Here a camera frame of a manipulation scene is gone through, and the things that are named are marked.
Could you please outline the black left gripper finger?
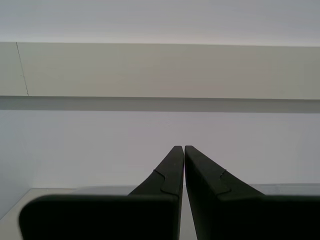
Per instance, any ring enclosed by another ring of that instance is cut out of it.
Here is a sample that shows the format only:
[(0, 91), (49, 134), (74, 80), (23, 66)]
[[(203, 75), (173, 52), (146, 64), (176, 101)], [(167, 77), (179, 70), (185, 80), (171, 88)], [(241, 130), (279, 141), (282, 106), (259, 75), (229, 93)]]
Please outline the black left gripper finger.
[(173, 147), (128, 195), (51, 194), (27, 203), (18, 224), (25, 240), (177, 240), (184, 151)]
[(266, 195), (191, 145), (184, 149), (186, 189), (199, 240), (317, 240), (320, 198)]

